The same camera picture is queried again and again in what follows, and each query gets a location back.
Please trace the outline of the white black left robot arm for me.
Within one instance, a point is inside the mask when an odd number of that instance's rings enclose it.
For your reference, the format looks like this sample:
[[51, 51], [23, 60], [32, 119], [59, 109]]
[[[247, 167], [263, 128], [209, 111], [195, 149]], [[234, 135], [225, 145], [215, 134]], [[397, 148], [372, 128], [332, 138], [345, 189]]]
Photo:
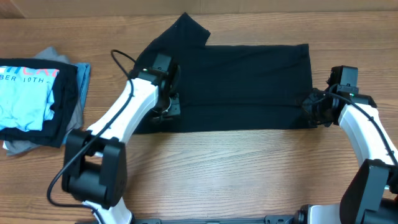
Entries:
[[133, 223], [124, 203], [127, 184], [126, 144], [139, 123], [154, 124], [180, 116], [180, 66], [157, 54], [149, 67], [131, 70], [125, 89], [112, 107], [87, 130], [67, 137], [62, 189], [88, 208], [96, 223]]

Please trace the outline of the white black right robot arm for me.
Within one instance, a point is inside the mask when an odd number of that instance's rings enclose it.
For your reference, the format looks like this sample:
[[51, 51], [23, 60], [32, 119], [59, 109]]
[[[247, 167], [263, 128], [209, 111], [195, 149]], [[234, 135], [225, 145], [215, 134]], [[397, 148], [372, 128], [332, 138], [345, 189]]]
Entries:
[[397, 194], [397, 149], [373, 98], [360, 94], [357, 83], [358, 68], [333, 67], [326, 90], [314, 89], [301, 103], [311, 126], [334, 124], [345, 132], [359, 169], [340, 203], [304, 205], [291, 223], [397, 223], [397, 200], [383, 196]]

